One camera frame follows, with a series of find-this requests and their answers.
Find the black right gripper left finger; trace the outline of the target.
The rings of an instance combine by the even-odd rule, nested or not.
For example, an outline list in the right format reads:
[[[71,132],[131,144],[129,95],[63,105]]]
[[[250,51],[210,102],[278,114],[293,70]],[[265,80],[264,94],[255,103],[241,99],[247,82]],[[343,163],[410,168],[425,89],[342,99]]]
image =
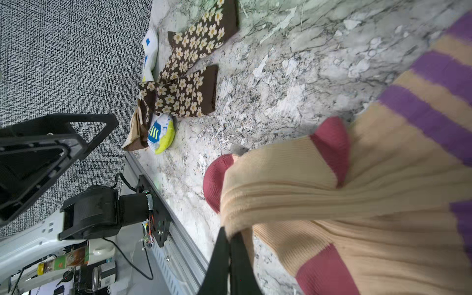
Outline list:
[[[221,227],[198,295],[227,295],[229,266],[230,244],[225,228]]]

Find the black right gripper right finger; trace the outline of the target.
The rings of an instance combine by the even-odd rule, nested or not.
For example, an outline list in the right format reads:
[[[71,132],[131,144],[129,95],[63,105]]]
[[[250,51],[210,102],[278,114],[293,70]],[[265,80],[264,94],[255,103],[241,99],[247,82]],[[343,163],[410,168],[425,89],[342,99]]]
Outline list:
[[[231,295],[262,295],[241,233],[230,241]]]

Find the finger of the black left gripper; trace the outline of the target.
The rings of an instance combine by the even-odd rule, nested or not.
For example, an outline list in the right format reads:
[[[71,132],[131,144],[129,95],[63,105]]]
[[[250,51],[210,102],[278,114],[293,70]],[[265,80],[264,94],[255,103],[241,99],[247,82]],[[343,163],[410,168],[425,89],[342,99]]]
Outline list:
[[[18,138],[25,136],[47,136],[77,134],[72,122],[105,123],[105,127],[86,144],[84,155],[79,159],[84,160],[108,135],[119,125],[114,114],[49,114],[40,118],[27,120],[1,129],[1,138]]]
[[[1,226],[32,206],[88,149],[78,134],[1,139]]]

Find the striped beige maroon sock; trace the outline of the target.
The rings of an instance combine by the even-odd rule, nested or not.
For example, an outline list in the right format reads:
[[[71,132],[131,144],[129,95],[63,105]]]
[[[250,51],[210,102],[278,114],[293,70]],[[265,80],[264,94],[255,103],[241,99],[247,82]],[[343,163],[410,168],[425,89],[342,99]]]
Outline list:
[[[471,13],[351,126],[223,155],[204,196],[252,267],[259,237],[307,295],[469,295]]]

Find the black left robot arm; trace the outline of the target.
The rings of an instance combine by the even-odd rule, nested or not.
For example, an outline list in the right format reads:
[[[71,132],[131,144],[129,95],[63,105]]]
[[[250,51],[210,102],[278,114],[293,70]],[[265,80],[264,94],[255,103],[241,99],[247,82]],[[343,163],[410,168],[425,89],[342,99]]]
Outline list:
[[[28,210],[76,161],[118,126],[113,114],[50,114],[1,129],[1,226]],[[64,214],[1,242],[1,283],[28,264],[69,246],[59,234]]]

